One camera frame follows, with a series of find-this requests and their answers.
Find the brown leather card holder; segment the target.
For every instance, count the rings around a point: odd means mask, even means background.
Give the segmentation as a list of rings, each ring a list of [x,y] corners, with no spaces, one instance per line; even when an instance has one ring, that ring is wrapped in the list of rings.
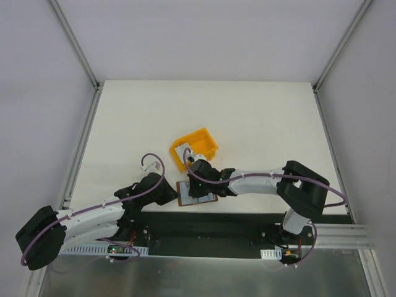
[[[179,181],[176,183],[177,192],[179,194],[178,205],[180,207],[187,207],[192,205],[206,204],[217,202],[218,197],[215,194],[209,193],[207,196],[200,198],[193,198],[189,195],[189,182]]]

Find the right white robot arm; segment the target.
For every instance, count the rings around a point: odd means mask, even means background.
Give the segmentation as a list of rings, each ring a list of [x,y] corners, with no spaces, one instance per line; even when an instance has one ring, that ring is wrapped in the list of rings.
[[[218,171],[208,161],[197,160],[190,164],[188,176],[189,195],[193,198],[207,194],[281,197],[290,207],[278,229],[278,236],[285,244],[293,244],[309,221],[322,215],[330,186],[327,179],[297,161],[288,161],[284,167],[272,171],[253,172],[235,168]]]

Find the stack of credit cards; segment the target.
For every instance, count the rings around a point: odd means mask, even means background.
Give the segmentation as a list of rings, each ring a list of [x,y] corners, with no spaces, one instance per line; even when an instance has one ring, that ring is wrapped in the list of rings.
[[[182,158],[183,158],[184,151],[185,151],[186,149],[188,149],[189,151],[191,151],[191,147],[190,147],[190,145],[189,145],[188,143],[183,143],[183,144],[177,146],[174,150],[175,150],[177,156],[178,156],[180,159],[182,159]]]

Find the yellow plastic bin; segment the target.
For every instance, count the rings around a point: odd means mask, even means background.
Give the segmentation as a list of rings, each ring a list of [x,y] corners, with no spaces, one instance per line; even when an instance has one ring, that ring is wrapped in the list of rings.
[[[212,160],[216,154],[216,151],[218,150],[217,143],[214,141],[213,137],[205,127],[176,139],[169,151],[173,161],[176,164],[176,167],[180,172],[185,171],[186,166],[184,164],[183,158],[180,159],[174,149],[183,143],[188,143],[190,145],[191,152],[203,154],[207,161]]]

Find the left aluminium frame post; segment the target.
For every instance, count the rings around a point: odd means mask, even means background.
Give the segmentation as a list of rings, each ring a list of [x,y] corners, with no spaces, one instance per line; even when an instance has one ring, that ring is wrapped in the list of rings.
[[[57,0],[48,0],[46,1],[54,14],[63,34],[66,37],[67,42],[69,43],[77,61],[79,62],[85,76],[88,78],[90,84],[94,88],[95,91],[101,89],[101,82],[97,79],[97,76],[94,74],[94,71],[59,3]]]

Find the aluminium frame post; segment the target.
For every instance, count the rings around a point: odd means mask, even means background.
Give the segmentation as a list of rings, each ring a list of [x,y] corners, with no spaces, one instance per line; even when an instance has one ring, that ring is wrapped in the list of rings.
[[[330,55],[329,60],[325,64],[322,72],[319,75],[319,78],[316,82],[312,85],[312,89],[314,93],[317,93],[322,85],[324,84],[325,80],[328,78],[332,69],[335,67],[338,60],[341,58],[343,52],[346,50],[349,42],[353,38],[353,35],[358,30],[359,26],[363,22],[366,14],[375,3],[374,0],[364,0],[359,5],[357,11],[355,12],[352,20],[348,24],[346,30],[344,31],[343,35],[341,36],[339,42],[337,43],[335,49],[333,50],[332,54]]]
[[[48,0],[46,1],[54,14],[63,34],[66,37],[67,42],[69,43],[77,61],[79,62],[85,76],[88,78],[90,84],[94,88],[95,91],[101,89],[101,82],[97,79],[97,76],[94,74],[94,71],[59,3],[57,0]]]

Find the aluminium front rail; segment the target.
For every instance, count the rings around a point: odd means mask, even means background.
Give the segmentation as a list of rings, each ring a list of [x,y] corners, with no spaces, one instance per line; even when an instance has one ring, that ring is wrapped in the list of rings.
[[[67,235],[61,247],[55,247],[54,241],[50,241],[46,247],[54,247],[58,253],[64,253],[75,246],[99,243],[99,231],[109,229],[110,225],[98,226],[93,231],[79,235]],[[372,240],[364,225],[344,224],[308,224],[304,231],[312,234],[316,240],[315,247],[322,249],[373,249]]]

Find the right aluminium frame post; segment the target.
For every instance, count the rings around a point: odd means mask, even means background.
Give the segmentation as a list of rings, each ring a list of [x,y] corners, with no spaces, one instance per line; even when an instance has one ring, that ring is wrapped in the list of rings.
[[[375,3],[374,0],[364,0],[359,5],[357,11],[355,12],[352,20],[348,24],[346,30],[344,31],[343,35],[341,36],[339,42],[337,43],[335,49],[333,50],[332,54],[330,55],[329,60],[325,64],[322,72],[319,75],[319,78],[316,82],[312,85],[312,89],[314,93],[317,93],[322,85],[324,84],[325,80],[328,78],[332,69],[335,67],[338,60],[341,58],[343,52],[346,50],[349,42],[353,38],[353,35],[358,30],[359,26],[363,22],[366,14]]]

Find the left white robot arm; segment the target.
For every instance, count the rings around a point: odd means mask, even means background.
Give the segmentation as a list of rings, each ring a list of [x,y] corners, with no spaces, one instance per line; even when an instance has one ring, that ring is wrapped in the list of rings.
[[[165,177],[149,173],[141,181],[86,208],[42,207],[15,236],[22,252],[21,264],[38,270],[79,244],[102,238],[123,241],[131,233],[131,221],[146,205],[164,205],[178,197]]]

